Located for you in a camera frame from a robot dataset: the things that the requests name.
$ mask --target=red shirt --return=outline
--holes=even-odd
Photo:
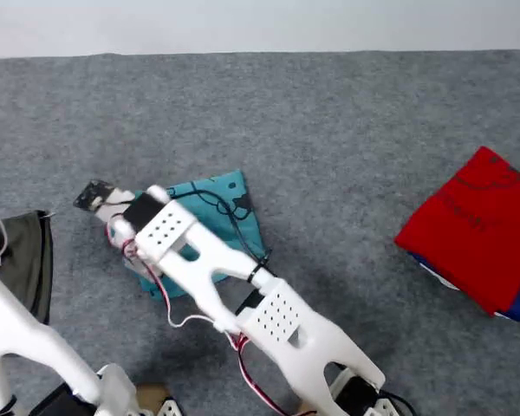
[[[432,195],[395,238],[490,314],[520,290],[520,172],[487,147]]]

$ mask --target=folded cloth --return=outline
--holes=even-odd
[[[0,280],[42,323],[49,323],[52,294],[52,233],[46,212],[3,220],[8,248],[1,256]],[[3,236],[0,230],[0,248]]]
[[[489,314],[520,291],[520,172],[480,147],[408,220],[395,243]]]
[[[250,250],[257,257],[263,257],[265,255],[257,218],[254,214],[254,209],[241,171],[237,170],[222,176],[185,182],[168,188],[172,197],[187,194],[188,192],[195,192],[196,190],[206,190],[216,193],[229,205],[231,212],[227,212],[219,201],[211,195],[191,194],[179,198],[178,201],[231,248],[244,250],[237,237],[236,230],[229,220],[229,215],[232,215],[236,219],[238,228],[244,237],[244,241],[249,245]],[[188,247],[185,247],[181,251],[181,255],[187,259],[191,259],[193,254],[195,254],[194,251]],[[162,297],[156,285],[144,277],[138,276],[141,288],[149,292],[152,298],[161,300]],[[216,283],[226,277],[227,275],[224,274],[216,274],[212,280]],[[162,283],[166,287],[170,297],[185,294],[185,292],[167,276],[162,277]]]

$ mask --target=black wire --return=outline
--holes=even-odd
[[[416,413],[416,410],[414,410],[414,406],[411,405],[408,401],[406,401],[406,399],[400,397],[398,394],[391,393],[391,392],[388,392],[387,390],[381,389],[380,390],[380,398],[388,399],[392,403],[393,403],[394,400],[397,400],[397,401],[399,401],[400,403],[402,403],[403,405],[406,406],[406,408],[408,409],[408,411],[410,412],[410,414],[412,416],[418,416],[418,414]]]
[[[254,258],[257,261],[257,263],[260,262],[261,258],[258,257],[256,254],[254,254],[254,252],[250,249],[250,246],[247,244],[246,240],[244,239],[243,233],[241,232],[241,229],[239,228],[239,225],[237,224],[235,215],[233,215],[233,213],[231,212],[231,208],[229,207],[229,204],[227,204],[227,202],[225,202],[225,199],[223,199],[222,197],[217,195],[215,192],[207,191],[206,189],[194,189],[189,192],[180,193],[179,195],[172,196],[172,199],[179,199],[179,198],[188,197],[191,195],[200,195],[200,194],[210,195],[211,197],[214,197],[219,201],[219,203],[228,212],[227,217],[231,221],[231,226],[235,230],[235,234],[237,234],[239,243],[243,246],[243,248],[246,250],[246,252],[249,254],[249,256]]]
[[[229,220],[231,221],[231,226],[233,227],[233,230],[235,230],[235,234],[237,234],[237,238],[239,240],[239,243],[243,246],[244,250],[247,252],[247,254],[249,256],[251,256],[252,258],[254,258],[254,260],[260,264],[260,267],[266,269],[269,273],[271,273],[272,275],[274,276],[277,276],[273,271],[271,271],[268,266],[266,265],[266,263],[268,262],[268,259],[270,258],[270,254],[271,254],[271,250],[267,250],[266,254],[263,256],[263,257],[258,257],[256,254],[254,254],[254,252],[252,251],[252,249],[250,248],[249,244],[246,242],[246,240],[244,239],[244,235],[243,233],[241,232],[241,229],[239,228],[239,224],[237,223],[237,219],[235,217],[235,213],[231,210],[231,207],[229,206],[229,204],[225,201],[225,199],[223,199],[222,197],[220,197],[219,195],[217,195],[215,192],[212,192],[212,191],[207,191],[206,189],[198,189],[196,186],[193,187],[193,190],[192,191],[189,191],[189,192],[185,192],[185,193],[180,193],[179,195],[173,195],[172,196],[172,199],[179,199],[179,198],[183,198],[183,197],[189,197],[191,195],[198,195],[200,196],[201,194],[204,194],[204,195],[210,195],[211,197],[214,197],[215,199],[218,200],[218,202],[224,207],[224,209],[227,211],[227,217],[229,218]],[[205,201],[206,203],[210,204],[208,201],[206,201],[204,198],[200,197],[200,199],[202,199],[203,201]]]

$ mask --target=red and white wire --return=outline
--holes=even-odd
[[[246,370],[246,367],[244,366],[243,361],[243,350],[246,344],[248,344],[250,340],[246,337],[241,335],[238,340],[238,346],[237,346],[237,358],[239,361],[239,369],[241,370],[241,375],[244,378],[244,381],[246,384],[250,387],[250,389],[257,394],[257,396],[266,404],[268,405],[274,412],[278,413],[281,416],[290,416],[289,413],[285,412],[280,406],[277,405],[277,403],[260,388],[260,386],[254,382],[252,377],[250,377],[248,371]],[[306,412],[297,413],[293,416],[307,416],[310,414],[316,414],[315,410],[308,410]]]
[[[212,325],[214,324],[214,321],[206,315],[189,315],[179,323],[174,322],[172,320],[172,303],[170,302],[170,297],[167,294],[166,287],[162,283],[162,280],[159,278],[159,276],[157,276],[156,273],[154,273],[154,270],[148,264],[146,264],[146,262],[144,262],[142,259],[136,256],[136,249],[134,248],[134,241],[132,239],[127,240],[123,243],[123,245],[121,246],[121,253],[123,254],[123,257],[125,257],[130,263],[133,263],[133,260],[137,259],[145,268],[146,273],[154,280],[154,283],[156,283],[156,286],[158,286],[162,298],[164,299],[164,304],[166,305],[167,312],[167,322],[170,324],[172,328],[181,328],[192,319],[199,319],[202,321],[207,321]],[[228,332],[224,332],[224,335],[229,341],[233,350],[237,351],[237,342],[233,339],[233,337]]]

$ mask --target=red wire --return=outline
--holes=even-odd
[[[261,396],[266,402],[269,403],[269,406],[273,406],[273,409],[279,412],[281,415],[284,416],[290,416],[289,413],[285,412],[280,406],[276,404],[276,402],[264,391],[262,388],[254,382],[252,377],[250,377],[249,372],[246,370],[246,367],[244,365],[243,361],[243,349],[246,343],[248,342],[248,338],[245,335],[240,335],[238,339],[238,347],[237,347],[237,358],[239,361],[239,366],[241,367],[241,370],[243,372],[243,377],[250,383],[251,388],[255,391],[256,394]],[[308,410],[306,412],[299,413],[294,416],[307,416],[309,414],[316,414],[316,410]]]

